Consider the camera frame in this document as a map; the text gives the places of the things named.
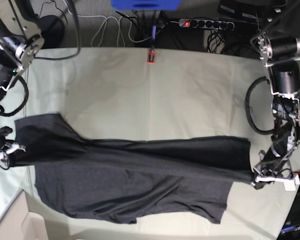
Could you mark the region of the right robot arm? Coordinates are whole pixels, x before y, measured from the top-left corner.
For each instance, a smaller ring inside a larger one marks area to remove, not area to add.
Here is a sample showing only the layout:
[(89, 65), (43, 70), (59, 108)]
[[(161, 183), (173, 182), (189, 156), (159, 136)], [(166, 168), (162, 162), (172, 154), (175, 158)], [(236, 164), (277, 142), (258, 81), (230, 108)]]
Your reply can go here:
[[(0, 102), (8, 90), (20, 82), (24, 88), (23, 101), (15, 110), (5, 112), (0, 104), (0, 117), (16, 115), (27, 103), (29, 90), (22, 75), (44, 45), (39, 18), (28, 0), (0, 0)], [(0, 127), (0, 168), (8, 170), (11, 156), (25, 147), (6, 136), (8, 126)]]

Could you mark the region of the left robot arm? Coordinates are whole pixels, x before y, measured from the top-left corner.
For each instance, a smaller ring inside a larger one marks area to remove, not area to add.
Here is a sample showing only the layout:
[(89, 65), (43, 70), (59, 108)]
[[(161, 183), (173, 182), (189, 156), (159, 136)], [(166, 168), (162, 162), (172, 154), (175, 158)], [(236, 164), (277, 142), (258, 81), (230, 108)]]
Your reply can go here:
[[(245, 96), (245, 112), (250, 127), (271, 137), (271, 146), (260, 151), (253, 168), (251, 185), (259, 190), (279, 182), (294, 191), (299, 177), (293, 172), (290, 157), (300, 145), (300, 0), (273, 0), (263, 15), (261, 30), (250, 39), (259, 52), (265, 76), (256, 79)], [(273, 96), (274, 127), (259, 129), (251, 116), (250, 96), (260, 83), (267, 82)]]

